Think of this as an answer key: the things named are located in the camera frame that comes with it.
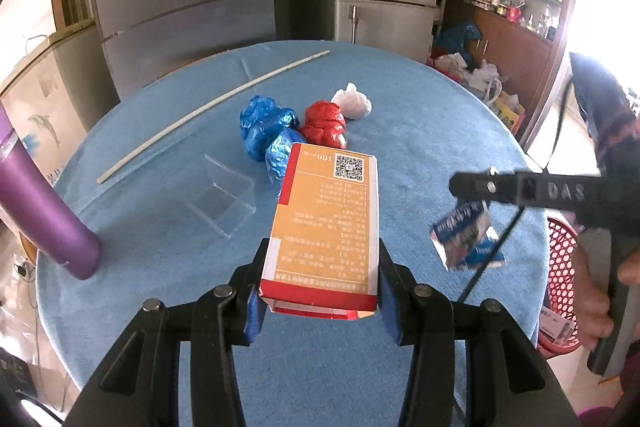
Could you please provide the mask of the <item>person's right hand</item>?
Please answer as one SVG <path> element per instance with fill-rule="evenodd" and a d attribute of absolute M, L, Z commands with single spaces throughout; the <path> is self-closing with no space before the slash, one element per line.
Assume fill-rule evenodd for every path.
<path fill-rule="evenodd" d="M 588 258 L 577 246 L 572 256 L 574 274 L 574 312 L 580 343 L 589 351 L 596 349 L 598 341 L 612 334 L 613 321 L 608 316 L 610 299 L 605 291 L 591 280 Z"/>

